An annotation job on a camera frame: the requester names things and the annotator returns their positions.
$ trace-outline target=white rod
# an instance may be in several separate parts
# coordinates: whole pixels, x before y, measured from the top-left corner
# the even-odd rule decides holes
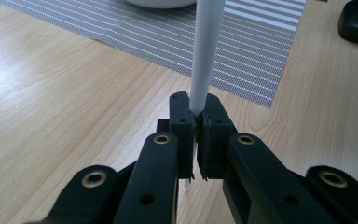
[[[225,0],[198,0],[191,73],[190,111],[198,118],[205,108]]]

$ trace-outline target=white bowl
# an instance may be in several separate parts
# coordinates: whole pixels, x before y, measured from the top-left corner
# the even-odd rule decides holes
[[[126,0],[140,7],[175,8],[185,7],[197,2],[197,0]]]

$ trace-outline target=screw hole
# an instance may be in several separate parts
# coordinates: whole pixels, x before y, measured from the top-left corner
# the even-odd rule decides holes
[[[255,140],[251,136],[240,135],[237,140],[244,145],[252,145]]]
[[[150,193],[143,194],[139,198],[139,203],[146,206],[152,204],[154,201],[155,201],[155,197],[153,194]]]
[[[290,195],[290,194],[284,196],[284,201],[290,205],[299,205],[300,204],[300,200],[296,196]]]
[[[171,141],[171,138],[168,135],[159,135],[156,136],[154,139],[154,142],[157,144],[167,144]]]
[[[85,188],[92,189],[100,186],[106,180],[104,171],[92,171],[86,174],[82,179],[82,185]]]
[[[324,183],[336,188],[343,189],[348,186],[348,182],[344,177],[333,172],[321,171],[319,177]]]

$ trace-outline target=wooden table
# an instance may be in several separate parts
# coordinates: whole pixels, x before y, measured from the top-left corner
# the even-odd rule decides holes
[[[308,0],[271,109],[211,88],[240,132],[287,168],[314,165],[358,180],[358,45],[341,39],[346,1]],[[168,97],[190,79],[0,6],[0,223],[43,218],[92,164],[135,161]],[[233,223],[221,180],[196,172],[180,189],[179,223]]]

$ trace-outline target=striped placemat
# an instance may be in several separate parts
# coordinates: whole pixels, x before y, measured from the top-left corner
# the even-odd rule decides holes
[[[227,0],[211,84],[271,107],[306,0]],[[190,76],[196,5],[123,0],[0,0],[0,4]]]

